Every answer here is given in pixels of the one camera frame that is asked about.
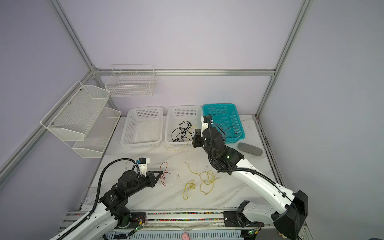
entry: red wire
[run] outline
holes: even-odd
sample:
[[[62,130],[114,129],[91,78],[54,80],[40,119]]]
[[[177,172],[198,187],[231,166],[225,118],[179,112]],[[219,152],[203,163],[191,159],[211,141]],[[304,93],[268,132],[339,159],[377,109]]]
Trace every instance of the red wire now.
[[[166,180],[166,178],[164,177],[164,174],[169,173],[169,172],[167,172],[167,168],[168,168],[168,163],[167,163],[167,162],[163,162],[163,163],[160,165],[160,171],[161,171],[161,166],[163,166],[164,163],[166,163],[167,166],[166,166],[166,169],[164,170],[163,174],[160,176],[160,181],[161,181],[161,183],[165,186],[166,184],[163,182],[163,180],[164,180],[164,181]]]

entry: wire mesh basket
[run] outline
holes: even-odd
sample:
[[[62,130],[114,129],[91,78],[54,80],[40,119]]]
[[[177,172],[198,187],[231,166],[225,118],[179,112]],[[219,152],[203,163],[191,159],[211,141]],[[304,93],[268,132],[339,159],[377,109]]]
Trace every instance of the wire mesh basket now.
[[[109,99],[109,91],[96,86],[80,88],[45,126],[62,141],[84,141]]]
[[[120,111],[107,107],[103,108],[84,141],[76,142],[72,149],[82,158],[101,158],[120,119],[120,115]]]
[[[111,65],[105,89],[112,97],[152,96],[156,86],[154,65]]]

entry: white marble table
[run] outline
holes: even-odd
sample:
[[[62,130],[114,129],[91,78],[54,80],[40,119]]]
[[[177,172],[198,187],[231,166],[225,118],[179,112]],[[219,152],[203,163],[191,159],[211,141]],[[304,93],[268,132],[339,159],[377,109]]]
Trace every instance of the white marble table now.
[[[137,160],[139,157],[150,158],[150,165],[148,170],[159,170],[160,164],[164,161],[168,162],[166,174],[166,186],[163,186],[159,181],[155,187],[147,187],[140,192],[129,197],[128,204],[126,205],[131,210],[183,210],[183,209],[225,209],[237,208],[243,200],[250,200],[255,204],[269,205],[268,202],[261,197],[257,192],[251,189],[247,184],[241,180],[232,177],[226,173],[217,173],[219,177],[215,181],[215,186],[210,194],[205,195],[200,192],[199,185],[201,180],[198,175],[194,175],[188,169],[189,163],[191,169],[202,172],[204,170],[214,170],[209,164],[207,154],[202,148],[193,148],[187,146],[181,151],[175,152],[172,149],[167,153],[167,145],[164,141],[166,116],[164,116],[163,126],[163,140],[159,147],[155,148],[138,148],[132,149],[120,144],[121,134],[125,123],[125,117],[119,120],[116,130],[113,134],[111,142],[106,150],[104,158],[97,170],[92,187],[97,187],[98,179],[103,168],[113,160],[127,157]],[[245,142],[263,149],[259,134],[257,133],[256,126],[253,122],[251,115],[241,115],[240,119],[245,131],[245,139],[238,141],[234,144],[228,144],[229,147],[237,149],[239,142]],[[263,150],[263,155],[260,157],[244,153],[244,156],[265,175],[274,179],[268,159]],[[132,162],[120,161],[111,165],[104,174],[101,184],[100,196],[103,196],[112,185],[114,185],[118,178],[126,170],[132,168]],[[183,191],[185,184],[194,179],[196,189],[188,190],[188,200],[183,199]],[[202,186],[202,190],[209,191],[212,185]],[[82,211],[89,211],[92,206],[83,205]]]

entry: black wire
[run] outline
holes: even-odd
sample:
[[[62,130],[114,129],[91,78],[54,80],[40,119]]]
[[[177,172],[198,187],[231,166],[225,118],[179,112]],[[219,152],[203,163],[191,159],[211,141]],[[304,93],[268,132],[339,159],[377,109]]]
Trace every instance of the black wire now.
[[[192,124],[189,122],[189,121],[183,121],[179,124],[179,127],[176,128],[175,130],[172,131],[171,133],[171,138],[172,138],[172,141],[173,142],[184,142],[184,138],[186,138],[188,141],[192,141],[190,138],[189,138],[189,135],[188,137],[186,137],[187,133],[191,134],[192,136],[192,130],[190,130],[190,128],[192,127]],[[179,132],[175,139],[173,139],[173,133],[176,131],[176,130],[180,130],[181,132]]]
[[[68,231],[66,231],[65,233],[63,233],[60,237],[57,238],[57,240],[61,240],[63,239],[66,235],[70,234],[73,230],[75,230],[78,226],[80,226],[83,222],[85,222],[85,220],[89,219],[89,217],[93,214],[93,212],[95,211],[96,209],[96,205],[99,201],[99,195],[100,195],[100,188],[101,188],[101,181],[103,179],[103,175],[105,173],[105,171],[107,170],[107,168],[114,164],[115,162],[119,162],[119,161],[122,161],[122,160],[128,160],[128,161],[131,161],[133,162],[133,164],[137,165],[137,163],[130,159],[130,158],[120,158],[118,160],[115,160],[115,161],[112,161],[110,162],[107,166],[105,166],[105,168],[102,170],[101,174],[100,174],[100,178],[99,178],[99,183],[97,185],[97,192],[96,192],[96,198],[95,198],[95,203],[93,204],[93,207],[92,209],[90,210],[90,212],[88,213],[88,215],[86,217],[84,217],[83,219],[80,220],[80,222],[78,222],[75,226],[71,227]],[[137,166],[137,176],[140,174],[140,170],[139,170],[139,166]]]

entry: black mounting plate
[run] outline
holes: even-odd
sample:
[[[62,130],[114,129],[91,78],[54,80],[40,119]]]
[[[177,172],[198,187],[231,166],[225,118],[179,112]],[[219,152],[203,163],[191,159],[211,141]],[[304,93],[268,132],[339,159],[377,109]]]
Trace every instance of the black mounting plate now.
[[[235,211],[224,211],[224,226],[226,227],[241,227],[236,218],[236,212]],[[262,222],[251,222],[247,227],[263,227],[264,223]]]

